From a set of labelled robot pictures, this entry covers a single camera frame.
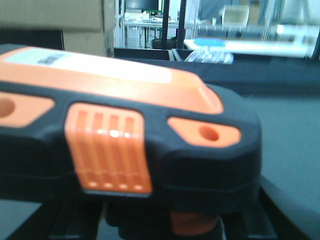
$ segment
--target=blue object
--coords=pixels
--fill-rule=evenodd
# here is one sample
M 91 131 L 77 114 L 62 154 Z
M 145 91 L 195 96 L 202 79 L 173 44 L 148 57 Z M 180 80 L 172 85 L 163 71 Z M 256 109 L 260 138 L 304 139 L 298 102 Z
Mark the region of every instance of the blue object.
M 218 38 L 195 38 L 193 43 L 198 46 L 208 46 L 208 47 L 225 47 L 225 41 Z

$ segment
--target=plastic bag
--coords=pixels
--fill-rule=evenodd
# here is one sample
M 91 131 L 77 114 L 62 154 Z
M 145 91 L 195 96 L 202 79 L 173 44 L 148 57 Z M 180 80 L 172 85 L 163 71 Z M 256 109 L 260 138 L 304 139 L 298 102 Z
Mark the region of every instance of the plastic bag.
M 208 46 L 201 47 L 190 53 L 184 61 L 212 64 L 232 64 L 234 62 L 234 55 L 231 52 L 215 51 L 214 49 L 214 47 Z

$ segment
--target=black rubber casing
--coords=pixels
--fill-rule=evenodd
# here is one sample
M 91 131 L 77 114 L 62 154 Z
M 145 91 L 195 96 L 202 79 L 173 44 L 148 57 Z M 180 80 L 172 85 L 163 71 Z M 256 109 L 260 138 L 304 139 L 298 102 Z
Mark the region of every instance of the black rubber casing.
M 0 45 L 0 54 L 21 47 Z M 259 191 L 262 166 L 260 122 L 245 99 L 231 90 L 209 87 L 222 100 L 224 111 L 221 114 L 196 113 L 108 96 L 16 84 L 1 81 L 0 70 L 0 92 L 55 101 L 53 109 L 24 128 L 0 127 L 0 198 L 28 201 L 89 198 L 117 203 L 159 204 L 177 211 L 204 213 L 230 213 L 243 209 L 257 199 Z M 150 195 L 81 188 L 64 130 L 68 109 L 78 102 L 142 113 L 152 180 Z M 169 117 L 233 126 L 241 131 L 241 140 L 225 148 L 193 146 L 168 125 Z

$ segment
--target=cardboard box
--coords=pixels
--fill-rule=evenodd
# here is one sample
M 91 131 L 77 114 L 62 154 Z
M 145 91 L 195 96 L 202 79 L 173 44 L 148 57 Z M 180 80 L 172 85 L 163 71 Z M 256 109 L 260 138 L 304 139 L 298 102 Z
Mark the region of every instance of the cardboard box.
M 114 27 L 114 0 L 0 0 L 0 28 L 61 30 L 66 51 L 112 53 Z
M 245 27 L 249 19 L 248 5 L 224 5 L 222 9 L 222 25 L 228 27 Z
M 257 24 L 260 18 L 261 5 L 259 2 L 250 3 L 248 23 Z

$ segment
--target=orange top surface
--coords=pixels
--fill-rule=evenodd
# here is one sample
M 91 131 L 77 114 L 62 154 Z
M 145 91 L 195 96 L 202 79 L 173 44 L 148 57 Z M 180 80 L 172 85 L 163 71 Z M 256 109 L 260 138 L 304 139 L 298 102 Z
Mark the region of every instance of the orange top surface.
M 0 81 L 121 98 L 204 114 L 220 98 L 186 71 L 58 50 L 26 47 L 0 56 Z

